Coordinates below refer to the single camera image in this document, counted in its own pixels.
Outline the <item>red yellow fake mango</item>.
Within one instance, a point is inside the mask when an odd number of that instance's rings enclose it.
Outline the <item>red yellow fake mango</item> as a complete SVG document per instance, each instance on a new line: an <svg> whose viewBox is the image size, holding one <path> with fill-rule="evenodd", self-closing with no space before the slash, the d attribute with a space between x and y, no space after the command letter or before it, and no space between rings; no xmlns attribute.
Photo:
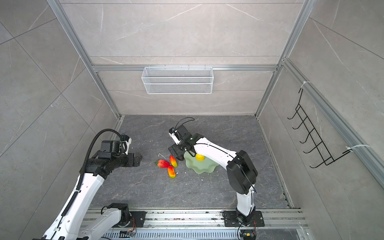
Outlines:
<svg viewBox="0 0 384 240"><path fill-rule="evenodd" d="M176 168L178 166L178 163L173 156L170 156L170 163L174 168Z"/></svg>

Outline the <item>red fake strawberry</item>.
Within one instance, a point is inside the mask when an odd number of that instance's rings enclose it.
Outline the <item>red fake strawberry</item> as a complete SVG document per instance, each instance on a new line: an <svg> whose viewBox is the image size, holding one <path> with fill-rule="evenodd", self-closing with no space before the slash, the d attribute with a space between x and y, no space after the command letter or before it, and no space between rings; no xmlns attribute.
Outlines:
<svg viewBox="0 0 384 240"><path fill-rule="evenodd" d="M165 161L165 160L158 160L156 162L156 165L159 167L159 168L162 168L162 169L166 169L170 166L170 163L168 161Z"/></svg>

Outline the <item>orange yellow fake mango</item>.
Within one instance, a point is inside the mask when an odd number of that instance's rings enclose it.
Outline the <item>orange yellow fake mango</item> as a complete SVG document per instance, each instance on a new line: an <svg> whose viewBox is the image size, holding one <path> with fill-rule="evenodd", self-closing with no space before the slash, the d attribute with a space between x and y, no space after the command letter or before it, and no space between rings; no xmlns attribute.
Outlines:
<svg viewBox="0 0 384 240"><path fill-rule="evenodd" d="M171 179L174 179L176 177L176 172L173 166L168 166L168 175Z"/></svg>

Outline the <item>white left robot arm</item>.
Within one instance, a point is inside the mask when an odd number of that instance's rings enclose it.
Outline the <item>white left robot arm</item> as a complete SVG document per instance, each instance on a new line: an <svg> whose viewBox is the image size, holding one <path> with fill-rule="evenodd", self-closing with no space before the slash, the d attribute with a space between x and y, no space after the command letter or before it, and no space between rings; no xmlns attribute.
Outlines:
<svg viewBox="0 0 384 240"><path fill-rule="evenodd" d="M128 204L112 203L96 220L81 228L87 210L97 191L112 170L121 167L138 167L143 156L127 153L110 159L91 159L86 172L78 177L72 195L42 240L98 240L112 227L127 227L133 223Z"/></svg>

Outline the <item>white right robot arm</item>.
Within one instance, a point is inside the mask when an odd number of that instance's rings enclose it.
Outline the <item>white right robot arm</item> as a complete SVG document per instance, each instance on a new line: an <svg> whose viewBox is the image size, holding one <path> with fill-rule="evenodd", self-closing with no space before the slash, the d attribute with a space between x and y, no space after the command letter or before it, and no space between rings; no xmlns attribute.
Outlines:
<svg viewBox="0 0 384 240"><path fill-rule="evenodd" d="M227 171L228 181L237 193L236 218L247 226L256 214L255 183L258 172L249 155L241 150L227 150L200 134L192 135L184 126L169 129L175 142L169 151L172 157L185 161L195 173L212 173L217 166Z"/></svg>

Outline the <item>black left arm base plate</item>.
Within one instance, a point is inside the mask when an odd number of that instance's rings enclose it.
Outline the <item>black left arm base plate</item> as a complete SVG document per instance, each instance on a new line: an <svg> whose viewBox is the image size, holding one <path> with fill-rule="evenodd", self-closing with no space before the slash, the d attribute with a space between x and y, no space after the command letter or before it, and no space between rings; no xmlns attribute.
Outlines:
<svg viewBox="0 0 384 240"><path fill-rule="evenodd" d="M129 229L133 229L134 227L142 228L144 226L146 214L147 212L145 211L130 212L129 214L122 213L121 220L113 227Z"/></svg>

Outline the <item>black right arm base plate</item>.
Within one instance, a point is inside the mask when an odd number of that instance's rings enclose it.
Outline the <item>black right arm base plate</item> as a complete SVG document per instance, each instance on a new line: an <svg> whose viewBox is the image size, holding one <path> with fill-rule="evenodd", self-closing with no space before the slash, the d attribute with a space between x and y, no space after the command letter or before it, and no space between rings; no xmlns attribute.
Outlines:
<svg viewBox="0 0 384 240"><path fill-rule="evenodd" d="M223 211L222 214L226 227L264 227L264 217L261 211L253 210L248 216L239 211Z"/></svg>

